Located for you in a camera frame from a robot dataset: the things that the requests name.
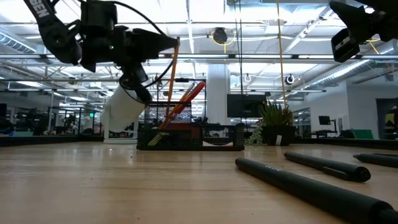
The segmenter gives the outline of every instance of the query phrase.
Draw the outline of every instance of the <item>ceiling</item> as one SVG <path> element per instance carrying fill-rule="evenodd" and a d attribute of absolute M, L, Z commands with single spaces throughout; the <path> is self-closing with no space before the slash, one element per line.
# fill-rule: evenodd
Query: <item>ceiling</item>
<path fill-rule="evenodd" d="M 180 37 L 181 54 L 238 54 L 238 42 L 236 33 L 242 40 L 239 48 L 242 54 L 279 54 L 279 33 L 277 6 L 274 1 L 268 0 L 241 0 L 234 9 L 231 0 L 122 0 L 137 10 L 141 11 L 160 29 L 171 37 Z M 331 55 L 330 39 L 345 27 L 344 23 L 328 10 L 328 0 L 281 0 L 280 19 L 282 20 L 281 36 L 282 50 L 284 54 L 304 54 L 304 55 Z M 348 3 L 359 6 L 357 2 Z M 72 22 L 80 18 L 80 3 L 77 0 L 60 0 L 56 6 L 57 16 L 64 23 Z M 129 28 L 141 28 L 156 32 L 155 29 L 143 18 L 134 12 L 118 6 L 118 22 Z M 231 44 L 225 48 L 214 43 L 211 33 L 215 27 L 224 27 Z M 2 0 L 0 1 L 0 34 L 7 34 L 18 42 L 22 42 L 37 53 L 44 54 L 42 39 L 35 23 L 33 15 L 28 10 L 23 1 Z M 382 42 L 375 42 L 375 47 Z M 375 54 L 371 46 L 362 45 L 361 53 Z M 0 54 L 21 54 L 8 46 L 0 44 Z M 40 60 L 29 59 L 7 59 L 7 62 L 15 66 L 23 67 L 32 72 L 32 75 L 18 73 L 20 77 L 26 79 L 38 78 L 77 78 L 77 79 L 98 79 L 101 88 L 117 86 L 117 82 L 102 82 L 101 79 L 115 79 L 120 77 L 120 71 L 110 63 L 98 66 L 96 73 L 91 73 L 83 67 L 72 67 L 57 63 L 46 64 Z M 153 77 L 162 73 L 170 59 L 150 60 L 143 63 L 146 73 Z M 225 63 L 231 72 L 231 87 L 240 88 L 239 79 L 240 67 L 238 60 L 190 60 L 181 59 L 177 64 L 177 77 L 186 78 L 206 78 L 208 75 L 208 65 L 210 63 Z M 339 66 L 332 59 L 328 60 L 307 60 L 299 62 L 288 60 L 283 65 L 284 74 L 292 74 L 300 82 L 308 83 L 322 73 Z M 250 76 L 250 79 L 243 81 L 245 88 L 273 88 L 281 87 L 280 62 L 279 60 L 243 60 L 243 74 Z M 0 73 L 0 77 L 11 78 L 11 73 L 7 76 Z M 91 88 L 90 84 L 78 83 L 70 85 L 67 83 L 52 83 L 51 85 L 63 86 L 64 88 Z M 176 83 L 175 89 L 186 88 L 186 83 Z"/>

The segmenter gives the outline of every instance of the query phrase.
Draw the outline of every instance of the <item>wooden table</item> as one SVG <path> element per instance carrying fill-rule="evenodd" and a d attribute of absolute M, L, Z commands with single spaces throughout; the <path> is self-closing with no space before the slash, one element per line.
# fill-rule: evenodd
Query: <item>wooden table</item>
<path fill-rule="evenodd" d="M 389 202 L 398 170 L 362 164 L 365 184 L 287 161 L 285 151 L 360 164 L 377 149 L 327 145 L 247 147 L 244 152 L 137 151 L 76 142 L 0 148 L 0 223 L 344 223 L 237 170 L 246 157 Z"/>

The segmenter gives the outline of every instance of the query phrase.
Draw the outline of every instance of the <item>white column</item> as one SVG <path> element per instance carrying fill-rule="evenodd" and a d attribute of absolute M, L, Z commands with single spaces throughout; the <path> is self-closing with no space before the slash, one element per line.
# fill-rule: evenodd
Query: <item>white column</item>
<path fill-rule="evenodd" d="M 226 116 L 226 95 L 229 94 L 228 65 L 210 64 L 207 73 L 206 116 L 209 123 L 229 124 Z"/>

